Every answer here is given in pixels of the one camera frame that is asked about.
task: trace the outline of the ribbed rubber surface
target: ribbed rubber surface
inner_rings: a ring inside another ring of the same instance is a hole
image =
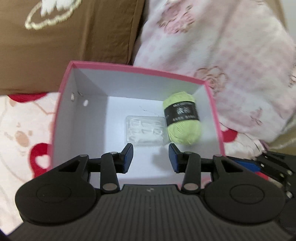
[[[212,215],[197,196],[174,185],[125,185],[104,195],[91,213],[69,224],[22,224],[13,241],[284,241],[291,238],[275,222],[239,226]]]

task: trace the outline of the pink box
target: pink box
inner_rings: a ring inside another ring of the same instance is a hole
[[[128,65],[70,62],[59,90],[52,167],[80,154],[99,158],[107,152],[120,152],[126,145],[126,117],[164,116],[163,100],[180,91],[196,99],[202,136],[195,145],[177,147],[204,158],[224,154],[215,103],[206,82]],[[182,179],[183,174],[174,173],[171,167],[168,145],[134,147],[128,173],[118,174],[121,186],[125,183],[178,184]],[[91,175],[91,184],[99,187],[99,173]]]

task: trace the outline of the yarn skein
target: yarn skein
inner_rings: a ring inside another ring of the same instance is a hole
[[[192,95],[182,91],[168,97],[163,102],[163,108],[166,109],[170,105],[182,101],[195,102],[195,99]],[[174,143],[192,145],[201,135],[201,123],[198,120],[182,120],[172,123],[168,126],[168,134]]]

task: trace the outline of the blue part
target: blue part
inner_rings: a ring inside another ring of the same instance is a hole
[[[131,161],[133,159],[133,148],[131,147],[125,157],[124,157],[124,173],[127,173],[129,166],[131,165]]]
[[[240,164],[241,166],[247,168],[248,170],[250,170],[251,172],[260,172],[261,168],[256,166],[253,163],[249,163],[249,162],[244,162],[244,161],[237,161],[235,159],[233,159],[237,164]]]
[[[177,162],[178,157],[177,157],[176,152],[174,151],[174,149],[171,146],[169,146],[169,148],[168,148],[168,157],[170,159],[170,162],[172,164],[174,172],[179,173],[179,165]]]

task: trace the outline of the white plastic item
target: white plastic item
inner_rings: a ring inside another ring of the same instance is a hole
[[[164,117],[126,117],[126,140],[135,146],[162,146],[169,142]]]

